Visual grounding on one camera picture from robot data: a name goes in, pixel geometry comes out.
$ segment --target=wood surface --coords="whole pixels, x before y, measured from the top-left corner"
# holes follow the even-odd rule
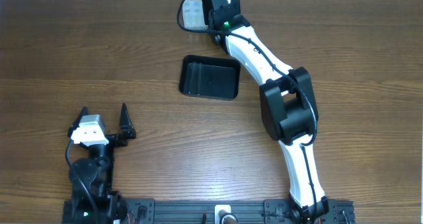
[[[180,0],[0,0],[0,221],[58,223],[71,197],[67,129],[82,106],[137,139],[116,150],[127,198],[287,198],[282,151],[243,69],[233,101],[183,96],[185,55],[227,57],[176,24]],[[419,223],[423,0],[241,0],[282,61],[304,66],[319,108],[315,158],[358,223]],[[85,157],[71,150],[73,160]]]

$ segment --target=cable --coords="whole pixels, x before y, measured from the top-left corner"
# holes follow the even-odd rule
[[[311,217],[311,223],[315,222],[316,213],[317,213],[317,199],[316,199],[316,191],[315,191],[315,185],[313,184],[313,181],[311,180],[311,172],[310,172],[310,166],[309,166],[309,160],[307,158],[307,154],[305,152],[305,146],[301,145],[301,150],[303,150],[304,160],[305,160],[305,167],[307,168],[307,174],[309,175],[309,182],[311,186],[311,192],[313,193],[313,201],[315,203],[315,212],[313,213],[313,216]]]
[[[91,197],[90,193],[87,190],[87,187],[84,185],[84,182],[82,182],[81,178],[79,177],[79,175],[77,174],[77,172],[75,170],[75,167],[73,167],[71,161],[69,160],[69,151],[70,151],[72,145],[73,145],[73,141],[71,140],[69,142],[69,145],[67,145],[67,148],[66,148],[66,153],[65,153],[66,162],[67,162],[67,165],[69,165],[69,168],[71,169],[73,175],[78,180],[78,183],[81,185],[82,189],[84,190],[85,195],[87,195],[87,198],[88,198],[88,200],[90,201],[90,203],[91,203],[91,205],[93,207],[94,216],[95,216],[95,223],[98,224],[98,209],[97,209],[97,205],[95,205],[95,202],[93,200],[93,197]]]
[[[286,75],[284,72],[280,71],[275,64],[273,64],[273,62],[270,60],[270,58],[263,52],[263,50],[260,48],[260,46],[258,46],[255,42],[253,42],[250,38],[246,38],[244,36],[232,33],[232,32],[224,32],[224,31],[220,31],[220,30],[192,30],[192,29],[188,29],[185,26],[183,26],[180,23],[180,12],[182,10],[182,6],[184,4],[185,0],[182,0],[180,2],[179,8],[178,8],[178,13],[176,14],[176,21],[179,25],[179,27],[181,29],[183,29],[186,32],[193,32],[193,33],[202,33],[202,34],[219,34],[222,36],[234,36],[236,38],[240,38],[242,40],[247,41],[249,44],[252,44],[255,49],[257,49],[257,52],[259,54],[261,54],[264,59],[266,59],[266,61],[270,64],[270,66],[272,67],[272,69],[276,72],[278,72],[282,77],[285,77],[292,85],[294,88],[297,89],[297,91],[300,93],[301,97],[306,101],[308,107],[310,108],[312,117],[313,117],[313,125],[314,125],[314,131],[313,131],[313,135],[311,137],[311,140],[307,143],[302,143],[302,146],[309,146],[311,144],[314,143],[314,141],[316,140],[316,136],[317,136],[317,118],[316,118],[316,114],[315,111],[313,110],[313,107],[311,106],[311,103],[309,101],[309,99],[307,98],[307,96],[305,95],[304,91],[299,87],[298,83],[295,82],[290,76]]]

